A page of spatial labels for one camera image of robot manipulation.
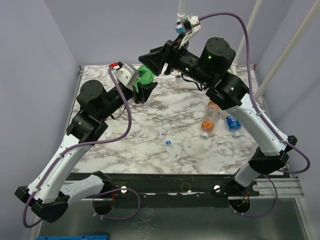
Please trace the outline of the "orange plastic bottle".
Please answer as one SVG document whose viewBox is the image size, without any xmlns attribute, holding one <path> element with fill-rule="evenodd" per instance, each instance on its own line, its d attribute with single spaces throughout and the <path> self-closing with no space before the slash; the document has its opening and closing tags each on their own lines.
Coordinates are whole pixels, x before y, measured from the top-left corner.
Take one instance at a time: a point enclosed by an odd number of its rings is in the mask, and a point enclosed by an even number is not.
<svg viewBox="0 0 320 240">
<path fill-rule="evenodd" d="M 201 123 L 201 131 L 202 131 L 201 136 L 204 139 L 207 139 L 210 136 L 211 132 L 213 131 L 215 127 L 216 117 L 218 115 L 219 110 L 220 110 L 220 107 L 217 104 L 215 104 L 213 101 L 210 101 L 208 103 L 204 119 Z"/>
</svg>

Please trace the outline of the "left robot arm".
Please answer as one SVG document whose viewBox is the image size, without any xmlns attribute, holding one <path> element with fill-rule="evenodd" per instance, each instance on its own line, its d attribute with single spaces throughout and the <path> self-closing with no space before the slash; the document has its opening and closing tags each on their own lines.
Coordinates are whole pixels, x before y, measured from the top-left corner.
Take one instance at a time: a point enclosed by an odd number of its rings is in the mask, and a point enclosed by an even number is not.
<svg viewBox="0 0 320 240">
<path fill-rule="evenodd" d="M 81 86 L 76 98 L 80 110 L 67 127 L 56 153 L 32 183 L 18 187 L 14 193 L 25 204 L 22 217 L 25 227 L 29 227 L 28 209 L 41 220 L 53 223 L 74 202 L 93 195 L 104 198 L 110 194 L 111 181 L 100 171 L 69 186 L 63 184 L 75 165 L 94 145 L 114 143 L 128 135 L 132 126 L 128 100 L 133 99 L 137 104 L 145 103 L 157 85 L 157 82 L 139 82 L 129 89 L 117 82 L 114 88 L 106 91 L 100 81 L 92 79 Z M 125 132 L 114 139 L 99 140 L 108 128 L 107 118 L 121 107 L 125 107 L 128 114 Z"/>
</svg>

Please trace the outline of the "green plastic bottle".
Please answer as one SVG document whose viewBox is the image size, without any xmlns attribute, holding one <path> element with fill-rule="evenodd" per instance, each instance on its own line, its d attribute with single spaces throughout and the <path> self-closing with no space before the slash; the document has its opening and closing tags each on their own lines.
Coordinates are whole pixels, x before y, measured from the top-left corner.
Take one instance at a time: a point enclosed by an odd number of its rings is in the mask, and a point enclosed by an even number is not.
<svg viewBox="0 0 320 240">
<path fill-rule="evenodd" d="M 139 92 L 138 83 L 142 85 L 150 84 L 154 81 L 155 75 L 152 71 L 145 65 L 141 65 L 138 69 L 138 78 L 134 82 L 133 86 L 135 87 L 136 92 Z"/>
</svg>

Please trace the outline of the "white blue bottle cap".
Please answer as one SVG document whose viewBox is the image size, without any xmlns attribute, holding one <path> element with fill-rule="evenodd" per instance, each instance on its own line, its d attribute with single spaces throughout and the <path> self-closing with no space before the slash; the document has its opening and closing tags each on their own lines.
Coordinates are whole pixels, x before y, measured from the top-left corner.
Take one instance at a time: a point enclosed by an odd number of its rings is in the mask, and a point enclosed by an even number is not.
<svg viewBox="0 0 320 240">
<path fill-rule="evenodd" d="M 172 142 L 171 142 L 170 140 L 166 140 L 166 141 L 165 141 L 165 145 L 166 145 L 166 146 L 171 146 L 171 145 L 172 145 Z"/>
</svg>

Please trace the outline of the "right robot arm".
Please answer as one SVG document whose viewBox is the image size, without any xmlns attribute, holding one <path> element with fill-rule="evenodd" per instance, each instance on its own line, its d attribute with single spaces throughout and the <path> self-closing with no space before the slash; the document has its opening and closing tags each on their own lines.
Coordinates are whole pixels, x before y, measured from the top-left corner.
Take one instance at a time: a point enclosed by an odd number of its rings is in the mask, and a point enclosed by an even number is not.
<svg viewBox="0 0 320 240">
<path fill-rule="evenodd" d="M 205 86 L 209 99 L 235 117 L 253 137 L 258 147 L 230 183 L 230 191 L 241 196 L 256 178 L 286 165 L 288 152 L 297 144 L 297 138 L 281 132 L 261 108 L 252 103 L 247 85 L 228 71 L 236 56 L 228 42 L 220 37 L 211 37 L 201 56 L 196 56 L 182 45 L 182 38 L 180 34 L 175 40 L 168 40 L 163 46 L 139 56 L 138 60 L 156 76 L 178 70 Z"/>
</svg>

